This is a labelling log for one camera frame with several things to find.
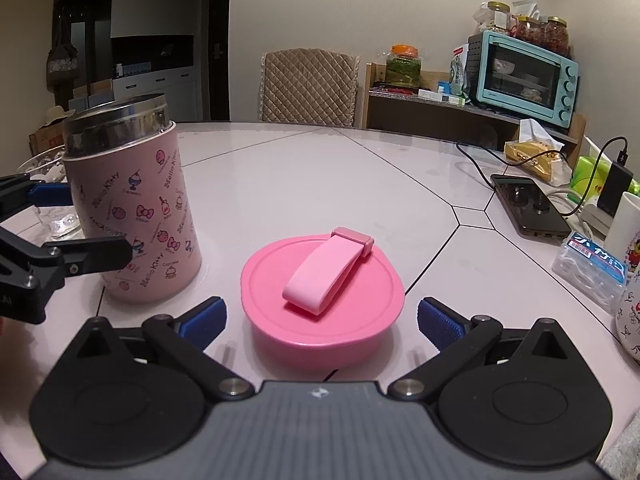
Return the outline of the pink patterned bottle body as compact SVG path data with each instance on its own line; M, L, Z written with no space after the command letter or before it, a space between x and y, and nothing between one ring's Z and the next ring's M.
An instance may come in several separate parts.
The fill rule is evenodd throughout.
M176 125L161 93L102 104L63 125L63 162L82 232L122 236L132 257L103 275L128 304L183 290L202 264Z

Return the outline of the pink bottle cap with strap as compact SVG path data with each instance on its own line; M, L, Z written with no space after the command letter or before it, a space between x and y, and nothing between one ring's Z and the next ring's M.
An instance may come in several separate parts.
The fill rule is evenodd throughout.
M259 249L240 285L256 348L299 370L369 359L405 303L401 279L374 238L344 226Z

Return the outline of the clear drinking glass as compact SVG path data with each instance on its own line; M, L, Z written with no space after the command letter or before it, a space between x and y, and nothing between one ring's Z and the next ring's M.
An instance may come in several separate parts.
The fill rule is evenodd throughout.
M17 167L36 181L36 216L52 240L66 240L80 230L78 214L70 197L63 162L64 146L59 145L32 156Z

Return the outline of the cardboard box on floor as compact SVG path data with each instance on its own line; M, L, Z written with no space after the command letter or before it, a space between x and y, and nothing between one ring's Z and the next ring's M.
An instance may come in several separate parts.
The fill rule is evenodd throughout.
M40 128L29 136L29 148L32 156L63 144L63 128L61 125Z

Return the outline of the green towel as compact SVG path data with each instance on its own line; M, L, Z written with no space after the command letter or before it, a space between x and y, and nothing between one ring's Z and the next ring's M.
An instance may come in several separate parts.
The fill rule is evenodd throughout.
M598 461L598 465L613 479L639 478L639 421L635 419L620 434Z

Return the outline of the hanging dark bag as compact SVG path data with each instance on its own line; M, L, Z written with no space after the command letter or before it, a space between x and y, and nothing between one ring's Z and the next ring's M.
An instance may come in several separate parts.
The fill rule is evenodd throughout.
M79 77L78 51L70 42L70 28L62 16L56 21L56 33L46 64L47 88L55 93L73 88Z

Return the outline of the blue white tissue pack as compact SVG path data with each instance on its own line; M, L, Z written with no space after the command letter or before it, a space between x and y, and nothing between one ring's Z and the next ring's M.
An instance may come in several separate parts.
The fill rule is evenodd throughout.
M608 312L622 299L627 284L626 264L576 231L563 240L552 271Z

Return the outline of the black smartphone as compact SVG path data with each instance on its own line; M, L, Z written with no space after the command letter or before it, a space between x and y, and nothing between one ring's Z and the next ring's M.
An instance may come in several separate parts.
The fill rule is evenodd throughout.
M521 236L564 240L570 235L572 229L534 180L501 174L490 178L500 203Z

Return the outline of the white mug behind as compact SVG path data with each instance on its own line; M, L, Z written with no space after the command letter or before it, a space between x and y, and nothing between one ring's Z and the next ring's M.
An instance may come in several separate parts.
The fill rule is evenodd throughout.
M604 249L634 274L640 262L640 198L625 192L605 237Z

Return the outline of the wooden side shelf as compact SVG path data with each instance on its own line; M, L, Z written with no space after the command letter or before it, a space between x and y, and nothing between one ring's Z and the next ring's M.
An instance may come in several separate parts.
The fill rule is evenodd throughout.
M451 104L443 98L426 98L404 90L387 90L384 79L383 64L366 66L360 119L363 129L466 141L498 151L506 142L518 140L518 116L472 104Z

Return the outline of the teal toaster oven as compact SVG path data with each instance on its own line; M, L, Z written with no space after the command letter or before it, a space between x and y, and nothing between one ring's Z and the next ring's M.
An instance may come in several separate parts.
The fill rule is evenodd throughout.
M471 36L468 47L465 76L475 105L570 126L579 82L576 62L491 30Z

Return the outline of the orange lid pickle jar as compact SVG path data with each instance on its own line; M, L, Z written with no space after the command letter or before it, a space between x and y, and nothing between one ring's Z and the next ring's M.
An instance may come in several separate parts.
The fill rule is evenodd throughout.
M385 83L395 88L416 90L420 86L422 61L419 50L408 44L394 44L385 60Z

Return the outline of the red contents jar right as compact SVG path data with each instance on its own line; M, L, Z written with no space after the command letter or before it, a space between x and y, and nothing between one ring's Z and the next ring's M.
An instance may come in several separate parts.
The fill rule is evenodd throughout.
M565 20L558 16L548 16L544 24L544 47L563 56L570 53L570 40Z

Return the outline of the red contents jar middle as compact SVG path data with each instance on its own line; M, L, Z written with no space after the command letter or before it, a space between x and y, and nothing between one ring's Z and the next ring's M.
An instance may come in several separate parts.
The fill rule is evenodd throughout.
M520 15L516 20L513 36L529 44L542 46L544 44L544 28L540 21L530 16Z

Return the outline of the glass jar yellow lid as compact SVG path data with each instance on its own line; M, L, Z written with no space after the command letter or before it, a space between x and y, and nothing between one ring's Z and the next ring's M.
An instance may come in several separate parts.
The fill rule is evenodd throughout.
M473 20L476 21L479 32L490 30L505 35L509 33L510 18L510 6L497 0L483 2L473 14Z

